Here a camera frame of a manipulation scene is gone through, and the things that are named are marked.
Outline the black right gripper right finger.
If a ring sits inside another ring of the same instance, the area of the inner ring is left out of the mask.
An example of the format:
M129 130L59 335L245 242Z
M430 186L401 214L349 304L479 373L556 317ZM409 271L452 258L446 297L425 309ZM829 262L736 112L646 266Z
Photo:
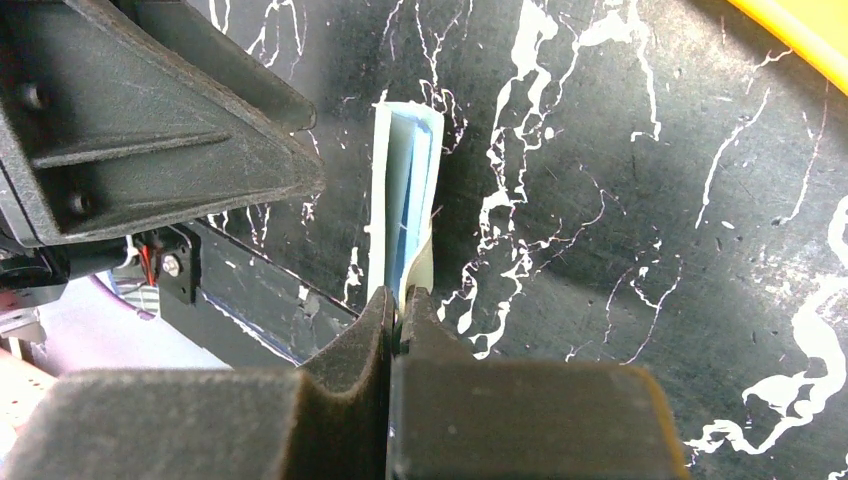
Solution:
M479 361L411 288L395 328L390 479L685 479L668 400L631 365Z

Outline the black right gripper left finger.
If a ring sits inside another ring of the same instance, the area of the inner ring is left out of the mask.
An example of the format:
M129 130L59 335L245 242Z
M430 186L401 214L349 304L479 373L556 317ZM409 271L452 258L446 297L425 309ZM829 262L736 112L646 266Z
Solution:
M395 314L378 288L297 368L90 370L58 380L5 479L379 479Z

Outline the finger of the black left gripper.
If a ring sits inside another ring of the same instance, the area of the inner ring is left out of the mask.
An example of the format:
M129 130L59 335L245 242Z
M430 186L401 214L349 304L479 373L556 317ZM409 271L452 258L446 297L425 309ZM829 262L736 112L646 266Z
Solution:
M318 193L315 122L184 1L1 5L1 224L25 247Z

